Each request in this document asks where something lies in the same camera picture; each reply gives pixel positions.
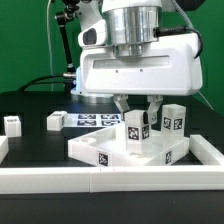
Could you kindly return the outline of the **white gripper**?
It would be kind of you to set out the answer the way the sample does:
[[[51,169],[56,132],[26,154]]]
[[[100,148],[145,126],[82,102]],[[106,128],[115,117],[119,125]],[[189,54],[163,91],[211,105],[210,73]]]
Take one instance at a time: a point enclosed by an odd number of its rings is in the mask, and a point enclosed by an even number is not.
[[[115,95],[121,119],[130,110],[127,95],[154,95],[147,101],[149,123],[155,124],[161,95],[191,95],[202,87],[197,31],[155,27],[150,42],[121,44],[110,44],[109,34],[105,20],[79,34],[80,79],[88,93]]]

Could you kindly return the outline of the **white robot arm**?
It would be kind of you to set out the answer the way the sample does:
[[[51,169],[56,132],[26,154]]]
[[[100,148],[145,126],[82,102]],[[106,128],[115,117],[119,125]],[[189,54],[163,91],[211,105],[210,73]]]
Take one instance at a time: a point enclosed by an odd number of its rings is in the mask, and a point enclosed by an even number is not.
[[[73,93],[88,101],[112,97],[122,113],[130,95],[145,95],[154,124],[165,96],[198,92],[200,34],[190,26],[159,25],[161,12],[179,9],[175,0],[81,0],[82,53]]]

